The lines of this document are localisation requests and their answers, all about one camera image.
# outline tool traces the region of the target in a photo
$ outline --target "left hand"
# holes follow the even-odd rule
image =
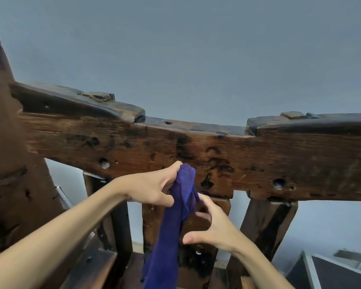
[[[171,207],[174,199],[167,194],[172,187],[182,162],[177,161],[162,170],[136,173],[116,178],[110,182],[122,191],[129,201]]]

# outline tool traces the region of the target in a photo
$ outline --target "right hand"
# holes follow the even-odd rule
[[[199,198],[206,205],[209,213],[196,212],[195,214],[209,220],[211,226],[206,231],[186,233],[183,236],[184,244],[209,243],[228,252],[235,252],[237,246],[243,245],[243,242],[252,244],[246,236],[235,228],[221,207],[216,205],[210,197],[199,194]]]

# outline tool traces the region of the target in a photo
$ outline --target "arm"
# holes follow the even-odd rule
[[[235,228],[219,206],[208,196],[200,194],[199,197],[209,213],[197,212],[196,215],[209,220],[211,226],[207,231],[185,234],[184,244],[209,243],[230,252],[245,266],[259,289],[294,289],[256,245]]]
[[[122,176],[0,254],[0,289],[38,288],[65,257],[124,200],[172,206],[165,194],[179,167]]]

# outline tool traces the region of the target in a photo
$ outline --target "purple cloth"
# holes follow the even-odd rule
[[[158,241],[143,265],[144,289],[175,289],[178,279],[178,246],[184,220],[195,213],[198,192],[195,169],[182,164],[170,194],[174,204],[164,210]]]

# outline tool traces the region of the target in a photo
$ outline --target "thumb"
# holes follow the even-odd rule
[[[191,231],[183,236],[183,244],[209,243],[207,231]]]
[[[159,199],[157,200],[157,205],[162,205],[166,207],[171,207],[174,204],[174,198],[170,194],[164,194],[161,191],[159,192]]]

